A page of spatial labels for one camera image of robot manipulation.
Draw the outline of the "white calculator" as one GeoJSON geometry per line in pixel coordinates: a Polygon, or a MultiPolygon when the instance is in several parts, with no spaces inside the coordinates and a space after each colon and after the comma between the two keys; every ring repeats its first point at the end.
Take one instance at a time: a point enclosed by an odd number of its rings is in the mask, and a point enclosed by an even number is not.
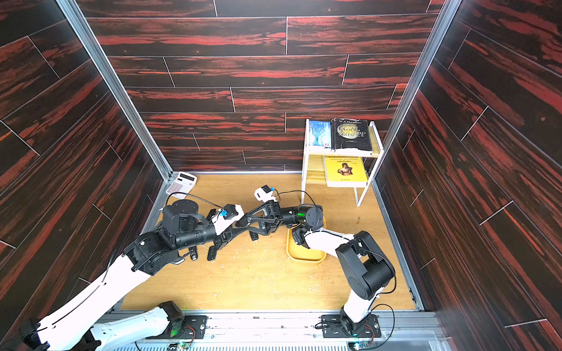
{"type": "Polygon", "coordinates": [[[197,177],[191,173],[179,172],[171,185],[166,190],[167,195],[183,200],[195,187],[197,177]]]}

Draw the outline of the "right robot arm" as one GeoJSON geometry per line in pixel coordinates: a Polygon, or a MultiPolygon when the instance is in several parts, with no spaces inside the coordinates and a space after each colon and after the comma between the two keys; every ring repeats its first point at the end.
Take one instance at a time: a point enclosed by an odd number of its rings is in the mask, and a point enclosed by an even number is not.
{"type": "Polygon", "coordinates": [[[373,303],[396,277],[394,266],[373,237],[366,231],[351,235],[326,229],[323,209],[315,204],[282,208],[269,200],[236,223],[253,236],[269,235],[281,225],[291,228],[296,245],[336,257],[351,288],[339,317],[335,321],[324,318],[323,325],[347,337],[372,329],[368,321],[373,303]]]}

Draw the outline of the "black hardcover book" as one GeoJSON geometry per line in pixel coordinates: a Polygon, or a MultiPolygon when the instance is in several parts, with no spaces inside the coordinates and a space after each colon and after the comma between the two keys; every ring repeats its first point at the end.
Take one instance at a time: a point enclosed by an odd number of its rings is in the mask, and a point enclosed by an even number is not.
{"type": "Polygon", "coordinates": [[[332,150],[370,156],[373,152],[369,122],[352,118],[334,118],[331,121],[332,150]]]}

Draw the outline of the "blue white book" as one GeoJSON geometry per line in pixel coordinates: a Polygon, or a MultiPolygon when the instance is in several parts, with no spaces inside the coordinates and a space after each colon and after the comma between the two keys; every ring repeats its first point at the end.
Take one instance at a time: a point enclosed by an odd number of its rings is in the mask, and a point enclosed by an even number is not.
{"type": "Polygon", "coordinates": [[[309,146],[332,147],[332,128],[329,121],[309,121],[309,146]]]}

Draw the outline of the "yellow storage tray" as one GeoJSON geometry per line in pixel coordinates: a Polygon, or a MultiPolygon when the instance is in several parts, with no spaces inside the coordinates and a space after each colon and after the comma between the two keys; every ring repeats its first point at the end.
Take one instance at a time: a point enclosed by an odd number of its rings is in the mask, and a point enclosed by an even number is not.
{"type": "Polygon", "coordinates": [[[288,229],[286,252],[291,260],[301,263],[321,263],[327,254],[320,250],[313,250],[305,238],[311,234],[312,227],[307,223],[303,214],[297,215],[298,223],[288,229]]]}

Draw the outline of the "yellow paperback book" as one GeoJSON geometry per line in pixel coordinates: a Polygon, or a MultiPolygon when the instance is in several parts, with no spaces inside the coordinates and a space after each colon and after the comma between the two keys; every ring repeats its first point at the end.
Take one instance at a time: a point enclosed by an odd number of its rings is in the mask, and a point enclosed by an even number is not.
{"type": "Polygon", "coordinates": [[[365,187],[367,172],[361,157],[324,156],[326,185],[328,187],[365,187]]]}

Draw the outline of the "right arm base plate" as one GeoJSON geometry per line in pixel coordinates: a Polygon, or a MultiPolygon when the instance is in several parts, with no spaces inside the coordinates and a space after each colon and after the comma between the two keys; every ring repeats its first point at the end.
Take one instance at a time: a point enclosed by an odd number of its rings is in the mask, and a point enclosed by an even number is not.
{"type": "Polygon", "coordinates": [[[315,324],[315,329],[321,330],[325,339],[345,338],[381,338],[378,319],[374,314],[369,314],[358,323],[349,317],[340,314],[324,314],[321,321],[315,324]]]}

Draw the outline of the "black car key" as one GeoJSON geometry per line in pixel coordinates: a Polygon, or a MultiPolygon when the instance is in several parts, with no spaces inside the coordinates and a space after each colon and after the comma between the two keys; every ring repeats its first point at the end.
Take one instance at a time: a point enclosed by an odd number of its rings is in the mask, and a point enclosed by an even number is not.
{"type": "Polygon", "coordinates": [[[190,247],[189,248],[189,256],[192,261],[196,261],[198,259],[198,250],[197,247],[190,247]]]}
{"type": "Polygon", "coordinates": [[[251,230],[250,231],[250,238],[251,238],[252,241],[257,241],[259,239],[259,234],[256,231],[251,230]]]}
{"type": "Polygon", "coordinates": [[[214,262],[216,260],[216,257],[217,257],[217,251],[218,251],[218,249],[217,249],[216,245],[213,245],[213,246],[209,247],[206,259],[209,262],[214,262]]]}

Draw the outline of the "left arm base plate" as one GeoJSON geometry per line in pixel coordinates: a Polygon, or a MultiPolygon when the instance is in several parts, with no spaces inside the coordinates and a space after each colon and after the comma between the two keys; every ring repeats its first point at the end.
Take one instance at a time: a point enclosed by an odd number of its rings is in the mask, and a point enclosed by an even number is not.
{"type": "Polygon", "coordinates": [[[208,317],[206,315],[185,315],[182,319],[168,323],[161,334],[149,339],[198,340],[205,337],[208,317]]]}

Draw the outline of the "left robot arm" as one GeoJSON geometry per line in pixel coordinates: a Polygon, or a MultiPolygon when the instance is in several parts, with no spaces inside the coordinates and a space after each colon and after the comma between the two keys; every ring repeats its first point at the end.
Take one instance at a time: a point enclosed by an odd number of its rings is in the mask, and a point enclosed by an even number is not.
{"type": "Polygon", "coordinates": [[[113,323],[98,320],[163,267],[183,262],[181,250],[229,241],[229,230],[243,216],[240,205],[228,204],[210,217],[199,214],[192,200],[165,206],[156,228],[139,235],[91,285],[42,318],[20,340],[33,350],[113,350],[166,332],[181,320],[179,308],[171,302],[113,323]]]}

